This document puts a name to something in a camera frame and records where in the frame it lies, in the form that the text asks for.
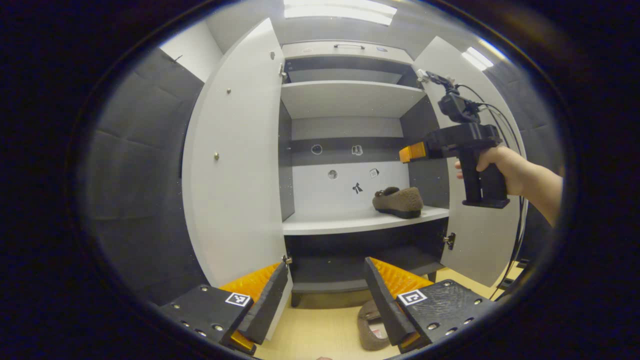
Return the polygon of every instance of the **slipper on floor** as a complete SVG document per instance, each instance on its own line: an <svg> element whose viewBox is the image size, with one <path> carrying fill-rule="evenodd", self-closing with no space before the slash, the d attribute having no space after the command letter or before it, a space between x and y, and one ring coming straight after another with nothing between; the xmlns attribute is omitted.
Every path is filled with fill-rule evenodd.
<svg viewBox="0 0 640 360"><path fill-rule="evenodd" d="M373 300L367 301L358 312L358 331L360 344L366 350L380 350L389 345L389 337Z"/></svg>

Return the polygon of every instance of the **black cable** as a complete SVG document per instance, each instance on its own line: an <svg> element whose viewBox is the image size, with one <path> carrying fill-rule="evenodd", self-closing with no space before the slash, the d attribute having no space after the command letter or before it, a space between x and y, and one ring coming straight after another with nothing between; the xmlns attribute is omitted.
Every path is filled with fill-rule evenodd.
<svg viewBox="0 0 640 360"><path fill-rule="evenodd" d="M504 143L507 145L507 147L511 148L509 146L509 143L507 142L506 136L504 136L504 132L502 131L502 128L500 127L500 124L498 123L498 120L495 118L495 116L493 116L493 111L491 109L489 109L488 107L491 106L492 108L496 109L500 113L500 115L502 115L502 119L507 124L507 126L509 126L509 129L511 130L511 135L513 135L513 139L515 140L516 146L518 147L518 153L520 155L522 155L522 152L520 150L520 144L519 144L518 138L516 137L515 131L513 131L513 127L509 123L509 120L507 119L507 117L504 116L502 111L500 111L500 109L496 108L494 105L487 104L486 102L484 102L484 99L474 89L470 88L469 86L464 85L464 84L457 84L456 85L456 89L458 87L463 87L463 88L467 88L467 89L471 90L471 92L474 93L478 97L478 99L480 99L480 101L482 101L481 105L487 106L487 110L489 110L489 113L491 114L491 117L493 118L493 121L495 122L496 126L498 127L498 130L502 133L502 137L504 138ZM522 244L522 239L520 239L522 237L521 235L523 233L523 232L521 232L521 229L520 229L522 227L522 210L524 208L524 201L522 200L522 197L518 197L518 205L519 205L519 212L518 212L518 227L517 227L517 230L516 230L516 241L513 244L513 250L511 251L511 257L509 259L509 265L507 266L507 270L504 272L504 276L502 277L502 280L500 280L500 283L498 283L498 286L496 286L495 290L493 291L493 294L489 297L489 300L491 300L491 298L493 296L495 296L495 294L498 292L498 289L500 288L500 285L507 278L507 274L511 271L511 268L513 267L513 263L515 261L515 256L516 256L516 254L518 252L518 249L520 248L520 246Z"/></svg>
<svg viewBox="0 0 640 360"><path fill-rule="evenodd" d="M487 107L491 106L492 108L496 109L498 111L498 113L500 113L500 115L502 116L502 119L504 120L504 122L507 124L507 126L509 126L509 130L511 130L511 135L513 135L513 138L516 139L516 146L518 147L518 153L520 153L520 155L522 155L522 151L520 150L520 145L518 144L518 139L516 138L516 132L513 131L513 127L511 126L511 124L509 123L509 120L507 119L506 116L504 116L504 114L502 113L502 111L500 111L500 109L496 108L494 105L491 104L487 104L485 102L482 102L480 105L485 105Z"/></svg>
<svg viewBox="0 0 640 360"><path fill-rule="evenodd" d="M480 101L482 101L484 103L484 99L474 89L470 88L469 86L464 85L464 84L457 84L457 85L455 85L455 87L456 87L456 89L458 89L458 88L467 88L467 89L471 90L471 92L474 93L478 97L478 99L480 99ZM507 141L507 137L504 136L504 131L500 127L500 124L498 123L498 120L495 118L495 116L493 116L492 112L489 111L489 113L491 114L491 117L493 118L493 121L495 122L495 125L498 127L498 130L502 133L502 138L504 139L505 145L507 145L508 148L511 148L511 146L509 146L509 142Z"/></svg>

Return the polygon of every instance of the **floor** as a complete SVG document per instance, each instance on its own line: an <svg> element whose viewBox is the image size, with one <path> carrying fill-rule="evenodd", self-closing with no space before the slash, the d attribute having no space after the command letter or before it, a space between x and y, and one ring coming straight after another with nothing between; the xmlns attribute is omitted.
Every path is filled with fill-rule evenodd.
<svg viewBox="0 0 640 360"><path fill-rule="evenodd" d="M508 278L515 279L522 272L516 267ZM489 297L497 286L487 287L451 269L436 273L436 282L450 279L484 297ZM492 299L496 299L498 290ZM362 304L371 299L368 290L340 294L309 294L302 296L298 307L287 305L271 339L258 345L255 357L264 360L379 360L400 354L397 347L368 351L360 346L356 318Z"/></svg>

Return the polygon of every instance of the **brown slipper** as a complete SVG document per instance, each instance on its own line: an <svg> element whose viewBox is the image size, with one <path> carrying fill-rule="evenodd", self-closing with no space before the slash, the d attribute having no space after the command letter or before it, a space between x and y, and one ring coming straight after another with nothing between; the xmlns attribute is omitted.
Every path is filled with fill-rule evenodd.
<svg viewBox="0 0 640 360"><path fill-rule="evenodd" d="M366 350L380 350L389 345L380 312L373 300L367 301L358 312L360 344Z"/></svg>
<svg viewBox="0 0 640 360"><path fill-rule="evenodd" d="M422 213L422 197L418 188L388 187L376 192L373 207L381 213L401 218L417 218Z"/></svg>

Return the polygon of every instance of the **grip handle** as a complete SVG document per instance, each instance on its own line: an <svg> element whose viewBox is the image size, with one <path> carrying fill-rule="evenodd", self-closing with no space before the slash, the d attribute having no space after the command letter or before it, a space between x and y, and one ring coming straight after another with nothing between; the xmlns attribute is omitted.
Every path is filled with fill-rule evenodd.
<svg viewBox="0 0 640 360"><path fill-rule="evenodd" d="M357 47L359 47L361 50L364 50L364 46L362 46L362 45L357 45L357 44L335 44L333 47L338 48L338 46L357 46Z"/></svg>
<svg viewBox="0 0 640 360"><path fill-rule="evenodd" d="M495 166L489 166L482 172L476 170L479 153L472 149L461 150L458 157L465 182L467 199L463 205L482 208L502 209L509 204L504 176Z"/></svg>

